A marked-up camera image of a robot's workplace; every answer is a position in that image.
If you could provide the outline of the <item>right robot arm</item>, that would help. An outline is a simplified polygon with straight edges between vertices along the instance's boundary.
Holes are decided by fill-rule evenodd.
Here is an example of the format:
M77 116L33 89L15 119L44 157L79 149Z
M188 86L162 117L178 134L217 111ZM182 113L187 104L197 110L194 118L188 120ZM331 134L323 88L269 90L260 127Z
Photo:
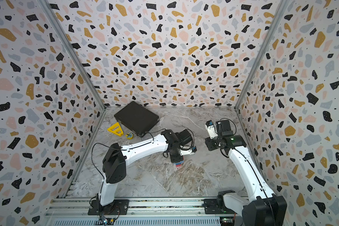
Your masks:
M277 196L257 169L242 136L231 129L232 121L207 121L209 134L205 144L209 151L220 150L237 168L248 197L243 198L233 190L219 192L214 211L240 216L246 226L281 226L285 219L287 203Z

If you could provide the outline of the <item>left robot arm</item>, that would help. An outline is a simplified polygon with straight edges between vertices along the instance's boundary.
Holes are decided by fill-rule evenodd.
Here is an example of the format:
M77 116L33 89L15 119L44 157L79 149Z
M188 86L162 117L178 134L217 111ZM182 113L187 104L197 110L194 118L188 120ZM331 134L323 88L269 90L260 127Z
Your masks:
M132 145L120 146L115 143L108 147L102 161L102 187L98 194L99 204L107 206L114 202L118 183L127 176L127 168L132 163L155 153L170 158L171 163L180 163L185 155L195 154L195 136L189 129L181 132L162 130L150 139Z

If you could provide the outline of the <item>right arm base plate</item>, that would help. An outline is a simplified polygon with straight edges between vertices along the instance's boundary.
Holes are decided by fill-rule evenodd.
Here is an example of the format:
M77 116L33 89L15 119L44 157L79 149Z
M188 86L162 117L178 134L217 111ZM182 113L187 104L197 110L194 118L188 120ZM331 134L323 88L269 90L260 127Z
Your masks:
M242 210L243 205L239 202L231 203L228 208L222 200L215 198L204 199L202 207L205 214L235 214Z

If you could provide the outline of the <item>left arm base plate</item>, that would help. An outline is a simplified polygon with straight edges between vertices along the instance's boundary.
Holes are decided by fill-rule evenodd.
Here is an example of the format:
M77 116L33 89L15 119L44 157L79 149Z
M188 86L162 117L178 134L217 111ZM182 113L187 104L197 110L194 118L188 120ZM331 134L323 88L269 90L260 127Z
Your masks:
M98 200L91 200L89 203L88 215L126 215L129 207L128 199L114 199L106 206L102 206Z

